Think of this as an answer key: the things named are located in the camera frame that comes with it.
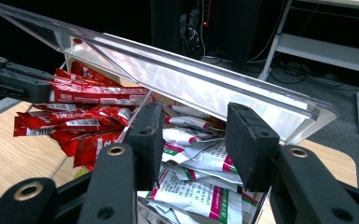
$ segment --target wooden table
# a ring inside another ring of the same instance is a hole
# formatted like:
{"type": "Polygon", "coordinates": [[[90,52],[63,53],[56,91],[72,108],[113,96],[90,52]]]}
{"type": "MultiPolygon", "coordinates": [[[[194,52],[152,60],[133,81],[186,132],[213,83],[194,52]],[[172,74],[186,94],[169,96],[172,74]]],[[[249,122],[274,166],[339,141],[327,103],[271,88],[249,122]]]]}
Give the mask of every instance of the wooden table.
{"type": "MultiPolygon", "coordinates": [[[[30,177],[52,177],[59,186],[71,180],[76,172],[71,167],[71,159],[66,159],[59,146],[48,137],[13,137],[16,112],[26,111],[28,105],[20,103],[0,114],[0,197],[8,188],[30,177]]],[[[357,186],[356,167],[348,155],[307,140],[300,145],[315,152],[335,178],[357,186]]],[[[274,223],[268,204],[259,223],[274,223]]]]}

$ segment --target transparent lid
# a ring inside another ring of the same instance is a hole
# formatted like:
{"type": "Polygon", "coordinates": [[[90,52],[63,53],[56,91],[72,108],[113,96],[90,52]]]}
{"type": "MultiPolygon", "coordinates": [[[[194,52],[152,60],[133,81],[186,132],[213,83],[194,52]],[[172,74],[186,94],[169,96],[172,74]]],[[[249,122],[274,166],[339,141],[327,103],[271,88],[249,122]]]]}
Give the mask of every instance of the transparent lid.
{"type": "Polygon", "coordinates": [[[66,56],[225,120],[228,103],[247,105],[296,144],[334,120],[331,104],[124,38],[0,4],[0,15],[66,56]]]}

